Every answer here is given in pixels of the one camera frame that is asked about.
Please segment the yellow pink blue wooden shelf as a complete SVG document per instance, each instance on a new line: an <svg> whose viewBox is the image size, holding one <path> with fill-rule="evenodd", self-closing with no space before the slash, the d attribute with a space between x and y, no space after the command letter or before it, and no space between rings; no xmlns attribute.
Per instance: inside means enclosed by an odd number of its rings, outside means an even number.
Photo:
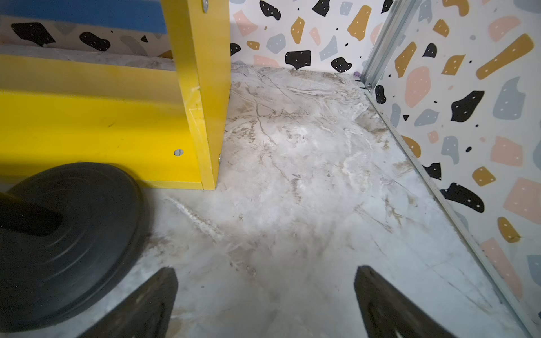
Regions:
<svg viewBox="0 0 541 338"><path fill-rule="evenodd" d="M1 56L1 179L68 163L214 190L231 86L227 1L164 1L175 70Z"/></svg>

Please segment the sprinkle kaleidoscope on black stand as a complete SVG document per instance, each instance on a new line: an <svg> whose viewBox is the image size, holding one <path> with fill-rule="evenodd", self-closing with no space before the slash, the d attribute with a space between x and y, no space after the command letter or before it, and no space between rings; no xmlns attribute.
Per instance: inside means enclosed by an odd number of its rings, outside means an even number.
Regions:
<svg viewBox="0 0 541 338"><path fill-rule="evenodd" d="M142 254L150 208L115 166L71 163L1 194L1 331L67 321L105 297Z"/></svg>

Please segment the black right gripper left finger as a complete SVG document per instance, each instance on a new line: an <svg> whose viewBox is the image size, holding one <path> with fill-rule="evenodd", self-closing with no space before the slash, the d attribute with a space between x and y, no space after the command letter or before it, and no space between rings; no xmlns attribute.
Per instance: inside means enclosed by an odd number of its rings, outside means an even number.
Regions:
<svg viewBox="0 0 541 338"><path fill-rule="evenodd" d="M173 268L161 268L81 337L165 337L178 290Z"/></svg>

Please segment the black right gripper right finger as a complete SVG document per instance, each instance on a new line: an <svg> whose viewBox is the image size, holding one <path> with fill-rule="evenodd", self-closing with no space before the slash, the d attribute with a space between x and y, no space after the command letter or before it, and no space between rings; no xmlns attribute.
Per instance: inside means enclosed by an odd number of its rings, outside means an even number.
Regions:
<svg viewBox="0 0 541 338"><path fill-rule="evenodd" d="M453 337L370 266L359 266L354 291L369 337Z"/></svg>

